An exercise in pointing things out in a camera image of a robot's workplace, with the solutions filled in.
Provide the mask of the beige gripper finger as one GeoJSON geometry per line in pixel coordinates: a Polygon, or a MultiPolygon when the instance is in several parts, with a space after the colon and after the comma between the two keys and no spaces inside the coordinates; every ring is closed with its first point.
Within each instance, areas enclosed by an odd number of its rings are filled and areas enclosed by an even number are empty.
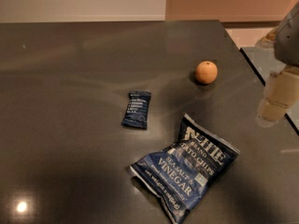
{"type": "Polygon", "coordinates": [[[285,66],[279,73],[271,72],[259,103],[256,121],[268,128],[280,121],[299,100],[299,67],[285,66]]]}
{"type": "Polygon", "coordinates": [[[260,49],[272,49],[275,44],[277,32],[277,27],[270,30],[266,35],[256,42],[255,47],[260,49]]]}

